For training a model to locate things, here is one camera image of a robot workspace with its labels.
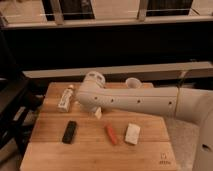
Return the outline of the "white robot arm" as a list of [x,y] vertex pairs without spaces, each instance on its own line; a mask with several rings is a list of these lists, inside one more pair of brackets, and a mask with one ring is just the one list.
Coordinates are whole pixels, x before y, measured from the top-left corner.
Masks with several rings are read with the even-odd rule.
[[213,91],[179,88],[105,87],[105,77],[96,71],[86,74],[76,94],[90,108],[120,109],[173,117],[199,126],[192,171],[213,171]]

